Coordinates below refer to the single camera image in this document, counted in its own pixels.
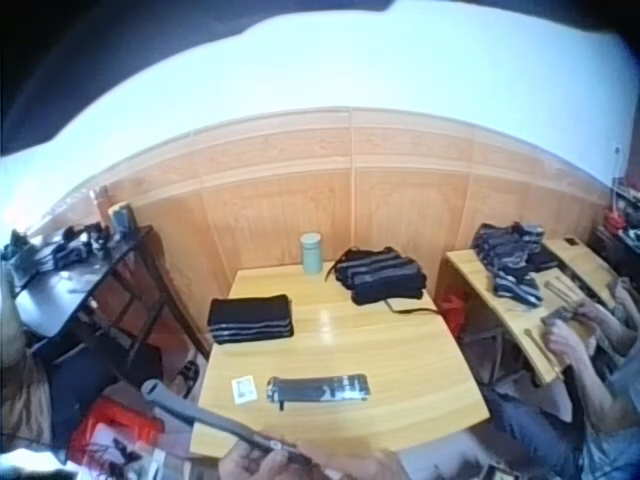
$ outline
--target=green canister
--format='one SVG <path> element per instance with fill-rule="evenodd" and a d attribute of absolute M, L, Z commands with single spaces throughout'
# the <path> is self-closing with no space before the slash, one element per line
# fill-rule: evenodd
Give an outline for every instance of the green canister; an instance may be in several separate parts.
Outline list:
<path fill-rule="evenodd" d="M 322 235 L 318 232 L 307 232 L 300 236 L 300 256 L 302 269 L 307 275 L 322 272 Z"/>

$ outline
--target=ceiling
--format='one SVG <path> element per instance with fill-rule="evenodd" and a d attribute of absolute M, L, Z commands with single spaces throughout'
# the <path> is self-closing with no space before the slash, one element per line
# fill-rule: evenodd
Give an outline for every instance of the ceiling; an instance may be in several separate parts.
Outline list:
<path fill-rule="evenodd" d="M 21 0 L 11 5 L 4 2 L 0 27 L 3 37 L 0 154 L 9 155 L 50 140 L 87 105 L 118 83 L 186 49 L 236 35 L 276 15 L 345 9 L 383 11 L 392 3 L 393 0 Z M 615 26 L 623 34 L 632 32 L 640 18 L 637 7 L 624 7 L 624 2 L 619 2 L 619 7 L 595 0 L 468 3 L 535 15 L 583 29 Z"/>

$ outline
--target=white wall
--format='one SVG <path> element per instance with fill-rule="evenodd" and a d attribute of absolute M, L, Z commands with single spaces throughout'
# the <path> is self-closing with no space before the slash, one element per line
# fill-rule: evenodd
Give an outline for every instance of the white wall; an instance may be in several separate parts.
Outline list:
<path fill-rule="evenodd" d="M 13 183 L 0 193 L 3 220 L 29 223 L 89 175 L 172 136 L 322 106 L 476 123 L 609 182 L 628 155 L 638 88 L 617 36 L 501 10 L 404 1 L 384 13 L 278 17 L 139 73 L 51 142 L 0 162 Z"/>

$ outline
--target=black desk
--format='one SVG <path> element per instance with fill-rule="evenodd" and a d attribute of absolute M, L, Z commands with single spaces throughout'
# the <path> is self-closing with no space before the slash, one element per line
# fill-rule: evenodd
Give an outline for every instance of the black desk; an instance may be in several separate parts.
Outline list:
<path fill-rule="evenodd" d="M 146 244 L 152 230 L 149 226 L 140 227 L 130 238 L 114 243 L 111 255 L 104 260 L 95 256 L 88 263 L 69 267 L 64 273 L 39 274 L 16 298 L 23 323 L 38 335 L 49 338 L 61 335 L 67 329 L 72 330 L 90 348 L 100 353 L 121 379 L 129 380 L 131 376 L 127 372 L 136 354 L 148 340 L 164 308 L 168 308 L 198 352 L 208 359 L 211 353 L 208 342 L 200 337 L 176 303 Z M 139 255 L 160 293 L 159 299 L 150 306 L 116 268 L 129 254 Z M 105 322 L 97 318 L 97 312 L 88 305 L 91 296 L 107 277 L 116 280 L 129 294 L 127 302 L 110 324 L 117 326 L 135 302 L 142 302 L 147 307 L 147 319 L 138 336 L 131 341 L 129 348 L 116 355 L 113 349 L 107 352 L 101 345 L 97 333 L 104 333 L 105 328 L 100 325 L 102 323 L 104 326 Z"/>

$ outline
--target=small card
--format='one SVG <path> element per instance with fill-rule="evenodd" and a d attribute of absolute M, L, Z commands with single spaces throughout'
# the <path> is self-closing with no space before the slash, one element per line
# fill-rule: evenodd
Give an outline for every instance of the small card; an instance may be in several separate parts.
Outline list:
<path fill-rule="evenodd" d="M 231 380 L 231 389 L 233 390 L 233 401 L 236 405 L 258 399 L 256 384 L 251 375 Z"/>

